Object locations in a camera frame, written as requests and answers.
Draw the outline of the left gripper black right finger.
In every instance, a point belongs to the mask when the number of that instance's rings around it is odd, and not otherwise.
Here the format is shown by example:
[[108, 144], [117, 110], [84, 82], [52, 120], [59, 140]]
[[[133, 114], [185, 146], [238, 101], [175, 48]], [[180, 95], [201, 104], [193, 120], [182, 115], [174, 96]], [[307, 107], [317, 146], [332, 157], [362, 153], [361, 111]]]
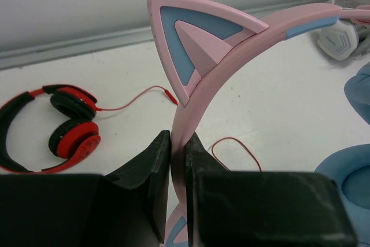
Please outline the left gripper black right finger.
[[197, 134], [185, 147], [190, 246], [357, 246], [335, 182], [313, 172], [230, 171]]

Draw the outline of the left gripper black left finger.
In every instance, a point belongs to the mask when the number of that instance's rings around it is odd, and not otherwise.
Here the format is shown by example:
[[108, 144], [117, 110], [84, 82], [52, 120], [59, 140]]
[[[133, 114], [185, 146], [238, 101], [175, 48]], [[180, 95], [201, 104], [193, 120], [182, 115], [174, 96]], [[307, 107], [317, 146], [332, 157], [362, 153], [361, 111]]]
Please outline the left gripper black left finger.
[[159, 246], [169, 131], [108, 175], [2, 175], [2, 246]]

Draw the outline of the blue pink cat-ear headphones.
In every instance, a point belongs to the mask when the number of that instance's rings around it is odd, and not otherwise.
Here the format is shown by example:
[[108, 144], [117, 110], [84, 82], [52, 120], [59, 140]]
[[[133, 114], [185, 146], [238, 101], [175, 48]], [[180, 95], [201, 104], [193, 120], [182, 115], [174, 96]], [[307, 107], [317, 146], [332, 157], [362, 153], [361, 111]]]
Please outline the blue pink cat-ear headphones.
[[185, 145], [223, 84], [275, 44], [339, 19], [369, 23], [369, 7], [330, 3], [295, 6], [261, 19], [209, 0], [147, 0], [151, 30], [179, 100], [171, 131], [172, 182], [179, 205], [166, 224], [165, 246], [187, 246]]

